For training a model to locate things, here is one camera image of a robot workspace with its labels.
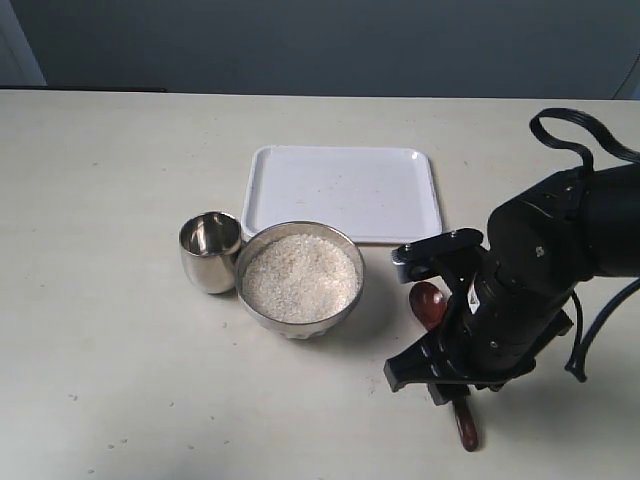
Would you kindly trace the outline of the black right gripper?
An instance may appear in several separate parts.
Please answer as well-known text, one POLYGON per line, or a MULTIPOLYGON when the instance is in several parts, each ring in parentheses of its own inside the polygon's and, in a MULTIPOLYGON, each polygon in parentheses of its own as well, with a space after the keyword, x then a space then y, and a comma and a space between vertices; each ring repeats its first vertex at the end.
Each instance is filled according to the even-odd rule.
POLYGON ((427 384, 436 406, 529 373, 535 357, 573 325, 562 308, 575 288, 566 268, 502 259, 437 260, 453 304, 435 333, 385 361, 393 393, 427 384))

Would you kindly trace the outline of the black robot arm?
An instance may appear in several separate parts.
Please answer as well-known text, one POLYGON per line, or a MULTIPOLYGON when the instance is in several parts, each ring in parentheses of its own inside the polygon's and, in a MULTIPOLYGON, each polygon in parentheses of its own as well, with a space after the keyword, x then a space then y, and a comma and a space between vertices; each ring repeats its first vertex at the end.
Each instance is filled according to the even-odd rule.
POLYGON ((566 334, 577 284, 639 274, 639 169, 557 172, 496 208, 485 231, 446 232, 398 247, 404 283, 441 278, 442 321, 384 373, 392 390, 427 386, 438 405, 528 374, 566 334))

